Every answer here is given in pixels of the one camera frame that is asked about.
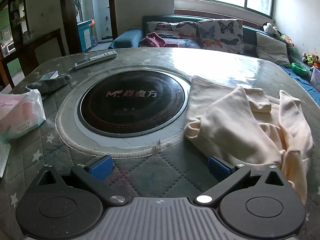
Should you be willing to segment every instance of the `gray ribbed panel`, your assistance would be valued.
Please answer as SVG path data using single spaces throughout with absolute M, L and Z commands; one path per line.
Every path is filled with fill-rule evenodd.
M 240 240 L 209 208 L 187 198 L 135 197 L 123 207 L 110 208 L 101 222 L 75 240 Z

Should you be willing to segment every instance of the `triangular cutout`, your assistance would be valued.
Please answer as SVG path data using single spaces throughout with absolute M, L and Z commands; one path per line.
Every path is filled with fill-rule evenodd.
M 275 171 L 272 171 L 269 173 L 269 176 L 266 179 L 266 184 L 277 185 L 277 186 L 284 185 L 281 179 L 279 178 L 278 173 L 276 173 Z
M 52 175 L 52 173 L 50 171 L 46 171 L 41 180 L 39 181 L 38 185 L 42 186 L 42 185 L 48 185 L 48 184 L 54 184 L 56 183 L 56 180 L 54 179 L 54 176 Z

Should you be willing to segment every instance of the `window sill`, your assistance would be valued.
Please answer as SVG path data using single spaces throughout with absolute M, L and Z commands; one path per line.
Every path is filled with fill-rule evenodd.
M 275 24 L 275 21 L 268 17 L 232 5 L 217 3 L 215 1 L 174 0 L 174 8 L 223 14 L 234 18 L 240 18 L 259 25 L 263 25 L 265 22 L 270 22 L 272 25 Z

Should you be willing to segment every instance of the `white plush toy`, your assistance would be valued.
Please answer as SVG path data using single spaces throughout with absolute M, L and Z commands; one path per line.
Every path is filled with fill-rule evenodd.
M 263 24 L 263 30 L 265 33 L 268 33 L 270 35 L 274 35 L 277 38 L 280 38 L 282 35 L 281 32 L 278 31 L 277 27 L 272 26 L 271 23 L 268 23 L 268 22 Z

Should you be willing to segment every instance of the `white remote control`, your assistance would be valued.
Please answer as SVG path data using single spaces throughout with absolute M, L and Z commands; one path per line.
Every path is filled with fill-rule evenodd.
M 106 59 L 114 58 L 117 55 L 118 55 L 117 52 L 114 51 L 114 50 L 108 51 L 106 53 L 103 53 L 103 54 L 100 54 L 100 55 L 97 55 L 97 56 L 94 56 L 94 57 L 91 57 L 91 58 L 76 62 L 75 63 L 75 69 L 86 67 L 88 65 L 91 65 L 93 63 L 97 63 L 97 62 L 100 62 L 100 61 L 103 61 L 103 60 L 106 60 Z

